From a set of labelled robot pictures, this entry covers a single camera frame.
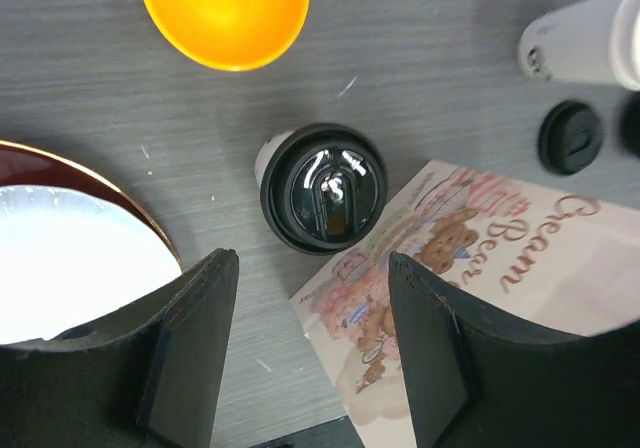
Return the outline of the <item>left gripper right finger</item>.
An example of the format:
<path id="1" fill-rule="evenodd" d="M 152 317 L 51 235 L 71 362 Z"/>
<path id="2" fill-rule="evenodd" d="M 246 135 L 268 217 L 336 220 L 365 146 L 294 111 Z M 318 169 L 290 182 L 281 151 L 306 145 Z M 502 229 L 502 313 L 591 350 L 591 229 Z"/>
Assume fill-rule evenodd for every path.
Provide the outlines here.
<path id="1" fill-rule="evenodd" d="M 635 447 L 639 326 L 525 320 L 393 253 L 389 293 L 420 447 Z"/>

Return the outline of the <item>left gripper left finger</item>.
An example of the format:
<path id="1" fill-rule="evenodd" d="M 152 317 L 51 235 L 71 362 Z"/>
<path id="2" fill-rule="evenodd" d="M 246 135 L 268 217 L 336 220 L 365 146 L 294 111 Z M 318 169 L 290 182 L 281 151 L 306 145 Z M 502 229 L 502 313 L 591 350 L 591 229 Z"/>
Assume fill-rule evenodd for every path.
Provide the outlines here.
<path id="1" fill-rule="evenodd" d="M 1 349 L 5 447 L 206 447 L 239 280 L 218 249 L 55 338 Z"/>

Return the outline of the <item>brown paper bag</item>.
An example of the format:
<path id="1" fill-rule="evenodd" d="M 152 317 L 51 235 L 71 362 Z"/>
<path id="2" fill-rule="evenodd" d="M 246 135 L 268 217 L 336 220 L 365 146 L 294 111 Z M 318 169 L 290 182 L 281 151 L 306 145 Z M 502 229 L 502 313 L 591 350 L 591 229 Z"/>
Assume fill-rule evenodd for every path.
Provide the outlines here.
<path id="1" fill-rule="evenodd" d="M 340 447 L 415 445 L 390 311 L 393 252 L 562 331 L 593 335 L 639 316 L 637 210 L 430 161 L 291 301 L 355 430 Z"/>

